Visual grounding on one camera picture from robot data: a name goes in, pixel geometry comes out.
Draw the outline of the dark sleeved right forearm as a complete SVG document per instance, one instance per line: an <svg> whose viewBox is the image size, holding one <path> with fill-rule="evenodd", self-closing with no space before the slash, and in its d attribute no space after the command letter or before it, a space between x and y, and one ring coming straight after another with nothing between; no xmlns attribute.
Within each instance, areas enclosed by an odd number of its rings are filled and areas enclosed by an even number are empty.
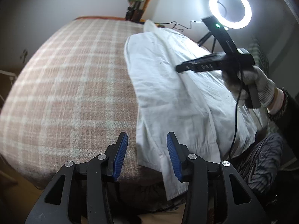
<svg viewBox="0 0 299 224"><path fill-rule="evenodd" d="M283 88L277 88L276 92L277 95L272 109L268 111L268 116L285 138L294 138L298 133L298 103Z"/></svg>

